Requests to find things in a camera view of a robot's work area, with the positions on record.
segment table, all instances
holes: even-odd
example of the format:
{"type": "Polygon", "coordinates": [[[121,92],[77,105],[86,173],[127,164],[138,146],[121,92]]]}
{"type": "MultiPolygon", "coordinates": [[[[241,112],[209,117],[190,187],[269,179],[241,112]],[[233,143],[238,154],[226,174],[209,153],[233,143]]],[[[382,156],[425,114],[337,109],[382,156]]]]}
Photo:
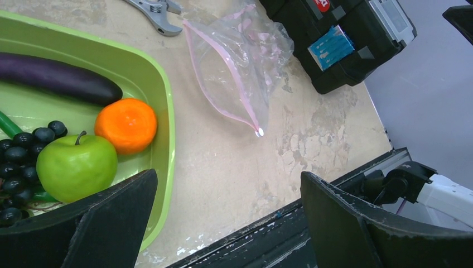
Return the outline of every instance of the table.
{"type": "MultiPolygon", "coordinates": [[[[182,15],[169,14],[175,25],[221,17],[232,0],[178,2],[182,15]]],[[[166,267],[298,199],[303,170],[332,181],[391,149],[363,83],[319,95],[294,57],[271,96],[269,128],[257,138],[203,96],[184,33],[159,35],[124,1],[3,0],[0,8],[134,46],[166,70],[176,113],[172,200],[137,267],[166,267]]]]}

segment red logo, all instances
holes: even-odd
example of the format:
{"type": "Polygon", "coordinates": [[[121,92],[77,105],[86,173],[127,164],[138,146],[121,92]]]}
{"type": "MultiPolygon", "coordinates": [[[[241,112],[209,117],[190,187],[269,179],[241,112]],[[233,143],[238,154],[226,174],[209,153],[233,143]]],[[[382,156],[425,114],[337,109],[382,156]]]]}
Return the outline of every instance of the red logo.
{"type": "Polygon", "coordinates": [[[330,8],[329,0],[313,0],[313,1],[322,12],[327,12],[330,8]]]}

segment black toolbox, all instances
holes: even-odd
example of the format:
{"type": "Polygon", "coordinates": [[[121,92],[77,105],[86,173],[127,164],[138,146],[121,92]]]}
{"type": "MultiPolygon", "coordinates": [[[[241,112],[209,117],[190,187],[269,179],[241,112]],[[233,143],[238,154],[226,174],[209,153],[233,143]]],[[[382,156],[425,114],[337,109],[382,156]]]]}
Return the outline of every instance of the black toolbox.
{"type": "Polygon", "coordinates": [[[416,30],[397,0],[260,0],[270,19],[294,40],[294,56],[315,89],[328,93],[361,83],[377,67],[403,50],[416,30]],[[325,71],[309,47],[339,25],[355,49],[325,71]]]}

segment plastic bag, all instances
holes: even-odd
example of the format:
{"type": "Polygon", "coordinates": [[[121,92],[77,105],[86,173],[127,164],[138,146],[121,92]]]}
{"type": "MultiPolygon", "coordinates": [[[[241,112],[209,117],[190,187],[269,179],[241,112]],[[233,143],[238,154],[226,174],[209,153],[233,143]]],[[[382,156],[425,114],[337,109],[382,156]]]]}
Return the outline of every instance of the plastic bag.
{"type": "Polygon", "coordinates": [[[199,86],[221,114],[264,135],[269,96],[279,83],[294,43],[280,23],[244,1],[237,12],[209,25],[184,21],[199,86]]]}

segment wrench jaw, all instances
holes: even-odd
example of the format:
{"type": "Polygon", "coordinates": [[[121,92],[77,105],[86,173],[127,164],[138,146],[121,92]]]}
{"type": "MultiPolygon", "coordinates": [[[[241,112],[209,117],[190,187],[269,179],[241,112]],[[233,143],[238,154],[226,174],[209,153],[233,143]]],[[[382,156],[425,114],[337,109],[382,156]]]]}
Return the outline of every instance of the wrench jaw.
{"type": "Polygon", "coordinates": [[[146,15],[153,27],[161,35],[176,36],[182,32],[182,28],[172,25],[167,20],[167,12],[181,14],[181,7],[169,0],[158,0],[150,2],[147,0],[125,0],[146,15]]]}

